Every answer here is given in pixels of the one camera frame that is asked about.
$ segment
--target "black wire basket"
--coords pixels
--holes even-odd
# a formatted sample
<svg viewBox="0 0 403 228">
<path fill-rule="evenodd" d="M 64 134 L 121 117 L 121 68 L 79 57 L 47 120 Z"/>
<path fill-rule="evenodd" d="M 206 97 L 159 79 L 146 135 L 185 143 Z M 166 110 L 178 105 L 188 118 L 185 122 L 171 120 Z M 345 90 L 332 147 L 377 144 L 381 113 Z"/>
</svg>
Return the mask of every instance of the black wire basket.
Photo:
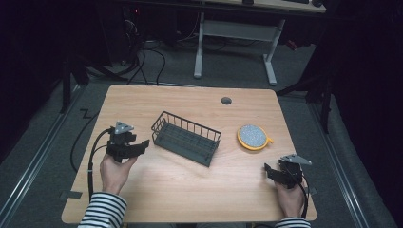
<svg viewBox="0 0 403 228">
<path fill-rule="evenodd" d="M 154 144 L 207 167 L 220 143 L 219 131 L 166 111 L 151 129 Z"/>
</svg>

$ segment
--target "wooden table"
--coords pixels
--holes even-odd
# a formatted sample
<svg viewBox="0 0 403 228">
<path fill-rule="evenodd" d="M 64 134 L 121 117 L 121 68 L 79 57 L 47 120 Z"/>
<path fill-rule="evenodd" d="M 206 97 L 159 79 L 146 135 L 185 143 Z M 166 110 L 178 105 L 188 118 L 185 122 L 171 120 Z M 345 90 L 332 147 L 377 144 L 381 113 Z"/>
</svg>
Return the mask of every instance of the wooden table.
<svg viewBox="0 0 403 228">
<path fill-rule="evenodd" d="M 223 104 L 229 97 L 232 104 Z M 210 167 L 190 161 L 152 143 L 151 125 L 163 111 L 221 132 Z M 78 223 L 88 205 L 86 171 L 96 137 L 117 121 L 134 126 L 137 141 L 151 140 L 132 167 L 121 196 L 127 200 L 125 222 L 225 222 L 279 220 L 277 190 L 263 165 L 295 153 L 276 93 L 269 89 L 113 85 L 89 140 L 62 219 Z M 274 140 L 258 152 L 241 147 L 237 130 L 245 124 L 262 127 Z M 98 145 L 106 144 L 108 135 Z M 94 156 L 94 191 L 101 190 L 99 163 Z M 307 219 L 317 216 L 310 200 Z"/>
</svg>

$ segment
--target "table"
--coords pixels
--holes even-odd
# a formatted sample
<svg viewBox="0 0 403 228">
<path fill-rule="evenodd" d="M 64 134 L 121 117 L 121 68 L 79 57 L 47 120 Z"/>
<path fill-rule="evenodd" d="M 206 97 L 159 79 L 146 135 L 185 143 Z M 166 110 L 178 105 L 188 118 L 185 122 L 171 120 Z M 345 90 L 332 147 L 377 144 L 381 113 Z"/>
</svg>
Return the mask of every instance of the table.
<svg viewBox="0 0 403 228">
<path fill-rule="evenodd" d="M 220 4 L 235 4 L 241 5 L 241 0 L 207 0 L 202 1 L 205 3 L 220 3 Z M 254 7 L 268 8 L 276 10 L 296 10 L 302 12 L 319 12 L 324 13 L 326 11 L 324 6 L 319 8 L 309 4 L 300 4 L 282 0 L 256 0 Z M 277 84 L 276 75 L 272 66 L 272 58 L 278 44 L 278 39 L 283 30 L 285 19 L 280 19 L 278 25 L 275 27 L 251 25 L 243 23 L 223 22 L 215 20 L 204 20 L 204 13 L 201 13 L 201 20 L 199 26 L 199 43 L 196 53 L 195 72 L 194 77 L 200 78 L 202 76 L 202 42 L 205 35 L 221 36 L 237 39 L 258 40 L 264 42 L 270 42 L 270 46 L 267 49 L 267 53 L 263 54 L 263 62 L 266 67 L 267 77 L 271 86 Z"/>
<path fill-rule="evenodd" d="M 231 104 L 223 104 L 228 97 Z M 266 178 L 264 163 L 276 167 L 280 156 L 295 153 L 276 93 L 269 89 L 113 85 L 88 142 L 62 220 L 78 223 L 88 205 L 86 170 L 96 137 L 117 121 L 134 126 L 136 143 L 151 140 L 151 125 L 163 111 L 221 132 L 221 142 L 209 167 L 154 145 L 132 167 L 121 196 L 128 202 L 124 222 L 225 222 L 279 220 L 274 183 Z M 245 124 L 262 127 L 273 144 L 249 151 L 237 141 Z M 107 136 L 98 145 L 106 144 Z M 99 163 L 94 156 L 94 191 L 101 190 Z M 307 219 L 317 212 L 310 199 Z"/>
</svg>

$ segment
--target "gray carpet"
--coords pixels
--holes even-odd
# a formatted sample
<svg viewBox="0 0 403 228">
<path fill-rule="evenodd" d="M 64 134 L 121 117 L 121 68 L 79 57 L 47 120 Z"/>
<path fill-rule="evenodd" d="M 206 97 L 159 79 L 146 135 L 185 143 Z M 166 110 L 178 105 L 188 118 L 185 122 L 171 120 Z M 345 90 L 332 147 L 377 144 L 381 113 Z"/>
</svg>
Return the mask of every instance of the gray carpet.
<svg viewBox="0 0 403 228">
<path fill-rule="evenodd" d="M 148 45 L 150 48 L 156 46 L 155 43 Z M 208 48 L 219 47 L 220 45 L 214 45 Z M 247 50 L 250 47 L 234 46 L 232 48 Z M 276 87 L 269 86 L 260 55 L 247 54 L 243 51 L 234 52 L 230 47 L 220 51 L 207 50 L 204 53 L 202 78 L 196 80 L 193 78 L 195 47 L 173 48 L 161 45 L 155 50 L 162 53 L 166 60 L 159 80 L 161 86 L 180 84 L 280 90 L 298 81 L 314 49 L 315 47 L 302 47 L 292 51 L 288 47 L 279 46 L 273 59 L 274 71 L 278 77 Z M 146 51 L 145 54 L 144 77 L 152 84 L 163 66 L 163 57 L 153 51 Z M 123 66 L 115 66 L 112 69 L 119 71 L 122 68 Z M 144 77 L 139 73 L 133 84 L 143 85 Z M 88 122 L 80 109 L 88 109 L 88 116 L 94 115 L 99 111 L 108 87 L 113 84 L 117 83 L 107 78 L 91 77 L 89 85 L 80 89 L 83 91 L 82 95 L 71 108 L 66 121 L 56 135 L 48 157 L 10 219 L 9 227 L 75 227 L 74 224 L 68 225 L 61 221 L 66 203 L 66 199 L 62 199 L 61 195 L 64 191 L 68 191 L 74 182 L 75 172 L 69 163 L 70 150 Z M 20 142 L 1 164 L 1 205 L 7 202 L 13 188 L 58 117 L 62 104 L 61 96 L 62 89 L 59 85 L 51 99 L 33 117 L 29 129 Z M 312 222 L 312 226 L 355 227 L 354 219 L 330 164 L 328 147 L 323 140 L 321 129 L 317 127 L 317 118 L 312 113 L 313 104 L 305 103 L 303 92 L 293 92 L 279 97 L 279 101 L 296 151 L 314 164 L 303 167 L 311 187 L 317 190 L 317 193 L 312 195 L 317 209 L 317 219 Z M 95 122 L 92 122 L 88 126 L 75 146 L 73 156 L 75 166 L 80 163 L 94 124 Z M 332 102 L 329 129 L 330 134 L 327 137 L 336 148 L 369 226 L 396 227 L 351 145 L 335 102 Z"/>
</svg>

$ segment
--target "finger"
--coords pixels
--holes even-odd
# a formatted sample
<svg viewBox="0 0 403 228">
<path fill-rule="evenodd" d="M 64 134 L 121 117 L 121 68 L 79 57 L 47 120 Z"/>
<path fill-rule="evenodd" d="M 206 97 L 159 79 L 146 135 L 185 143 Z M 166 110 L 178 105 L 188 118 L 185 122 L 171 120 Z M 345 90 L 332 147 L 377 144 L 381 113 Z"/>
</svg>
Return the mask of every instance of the finger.
<svg viewBox="0 0 403 228">
<path fill-rule="evenodd" d="M 102 171 L 103 166 L 105 165 L 105 161 L 109 159 L 108 154 L 104 154 L 104 157 L 102 158 L 101 165 L 100 165 L 100 170 Z"/>
<path fill-rule="evenodd" d="M 112 158 L 112 156 L 110 156 L 110 155 L 108 155 L 107 153 L 105 153 L 105 154 L 104 154 L 103 161 L 104 161 L 104 160 L 109 160 L 110 158 Z"/>
<path fill-rule="evenodd" d="M 134 158 L 129 158 L 125 163 L 123 163 L 123 166 L 130 169 L 131 166 L 133 166 L 133 164 L 137 161 L 138 157 L 134 157 Z"/>
<path fill-rule="evenodd" d="M 286 188 L 284 187 L 284 185 L 282 185 L 282 184 L 279 183 L 279 182 L 275 182 L 275 186 L 276 186 L 276 188 L 277 188 L 279 191 L 281 191 L 281 190 L 286 190 Z"/>
</svg>

